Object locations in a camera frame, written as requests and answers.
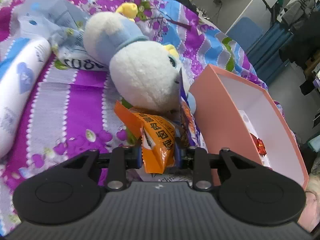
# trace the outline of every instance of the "plush toy's eye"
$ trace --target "plush toy's eye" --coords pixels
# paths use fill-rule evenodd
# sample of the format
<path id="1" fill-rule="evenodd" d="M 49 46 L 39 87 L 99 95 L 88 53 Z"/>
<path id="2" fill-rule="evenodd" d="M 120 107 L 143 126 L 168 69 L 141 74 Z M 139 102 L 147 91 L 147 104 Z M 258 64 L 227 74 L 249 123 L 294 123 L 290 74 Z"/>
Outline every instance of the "plush toy's eye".
<path id="1" fill-rule="evenodd" d="M 175 59 L 173 57 L 169 56 L 169 60 L 170 60 L 171 65 L 174 68 L 176 68 L 177 67 L 177 63 L 176 63 Z"/>

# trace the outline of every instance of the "white plush toy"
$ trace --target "white plush toy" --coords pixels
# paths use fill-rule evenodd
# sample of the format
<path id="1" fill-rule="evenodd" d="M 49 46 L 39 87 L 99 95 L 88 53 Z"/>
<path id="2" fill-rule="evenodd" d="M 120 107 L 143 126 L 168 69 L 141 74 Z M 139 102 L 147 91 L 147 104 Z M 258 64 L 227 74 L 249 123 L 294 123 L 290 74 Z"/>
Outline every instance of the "white plush toy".
<path id="1" fill-rule="evenodd" d="M 179 71 L 182 63 L 172 45 L 149 41 L 132 18 L 133 3 L 120 13 L 100 12 L 86 23 L 84 47 L 88 54 L 109 65 L 120 95 L 135 107 L 166 112 L 179 107 Z M 190 85 L 184 84 L 186 92 Z"/>

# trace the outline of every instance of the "wrapped candy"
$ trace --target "wrapped candy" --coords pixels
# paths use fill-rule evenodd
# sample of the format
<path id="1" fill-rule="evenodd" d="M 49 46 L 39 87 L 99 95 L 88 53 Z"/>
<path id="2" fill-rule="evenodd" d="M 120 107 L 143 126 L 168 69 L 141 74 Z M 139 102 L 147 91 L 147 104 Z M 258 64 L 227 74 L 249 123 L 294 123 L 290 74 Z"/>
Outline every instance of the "wrapped candy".
<path id="1" fill-rule="evenodd" d="M 265 156 L 267 154 L 267 152 L 266 152 L 266 148 L 264 147 L 263 141 L 261 139 L 255 137 L 252 133 L 250 133 L 250 134 L 251 134 L 251 137 L 254 141 L 254 144 L 257 147 L 258 153 L 262 156 Z"/>

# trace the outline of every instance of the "metal bolt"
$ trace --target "metal bolt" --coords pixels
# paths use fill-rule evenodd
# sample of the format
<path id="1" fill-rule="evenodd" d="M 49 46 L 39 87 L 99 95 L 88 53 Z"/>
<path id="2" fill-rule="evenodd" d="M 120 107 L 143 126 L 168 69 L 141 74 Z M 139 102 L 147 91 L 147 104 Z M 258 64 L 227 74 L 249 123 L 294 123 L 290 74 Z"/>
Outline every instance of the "metal bolt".
<path id="1" fill-rule="evenodd" d="M 120 189 L 123 186 L 123 183 L 119 180 L 110 181 L 107 185 L 111 189 Z"/>
<path id="2" fill-rule="evenodd" d="M 196 187 L 199 189 L 208 189 L 211 187 L 211 183 L 206 180 L 200 180 L 196 183 Z"/>

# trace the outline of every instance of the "snack package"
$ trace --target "snack package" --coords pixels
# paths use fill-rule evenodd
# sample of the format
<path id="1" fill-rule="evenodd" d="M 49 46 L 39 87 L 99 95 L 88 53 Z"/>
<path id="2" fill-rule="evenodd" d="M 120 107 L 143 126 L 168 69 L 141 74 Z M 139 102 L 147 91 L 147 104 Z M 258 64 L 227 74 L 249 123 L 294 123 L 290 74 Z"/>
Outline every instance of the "snack package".
<path id="1" fill-rule="evenodd" d="M 189 145 L 186 145 L 186 146 L 197 146 L 207 150 L 202 134 L 190 110 L 188 97 L 183 87 L 183 77 L 182 77 L 181 70 L 180 70 L 180 78 L 181 78 L 180 89 L 179 89 L 180 115 L 181 115 L 181 123 L 185 131 L 185 133 L 182 136 L 182 141 L 186 144 L 185 140 L 187 140 L 187 144 Z"/>
<path id="2" fill-rule="evenodd" d="M 116 102 L 115 113 L 129 131 L 142 136 L 142 159 L 146 173 L 163 174 L 164 169 L 174 164 L 174 126 L 161 116 L 133 113 Z"/>

